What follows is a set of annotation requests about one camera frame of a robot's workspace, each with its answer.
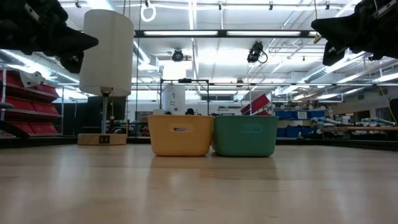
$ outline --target bin handle cutout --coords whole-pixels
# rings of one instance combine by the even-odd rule
[[[240,128],[241,133],[260,133],[262,126],[260,124],[244,123]]]
[[[170,130],[177,133],[190,133],[193,131],[191,124],[170,124]]]

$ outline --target yellow bin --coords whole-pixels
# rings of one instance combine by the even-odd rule
[[[150,115],[150,142],[158,156],[204,156],[213,129],[211,116]]]

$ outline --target green bin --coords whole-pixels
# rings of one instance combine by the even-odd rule
[[[221,156],[267,157],[275,151],[277,116],[219,116],[213,149]]]

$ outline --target wooden floor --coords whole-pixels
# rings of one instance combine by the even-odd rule
[[[0,151],[0,223],[398,223],[398,154],[277,146],[270,158],[148,145]]]

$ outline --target lamp shade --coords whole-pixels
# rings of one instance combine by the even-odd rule
[[[85,14],[84,32],[99,40],[85,51],[79,88],[102,95],[113,89],[114,96],[131,94],[134,25],[114,11],[94,9]]]

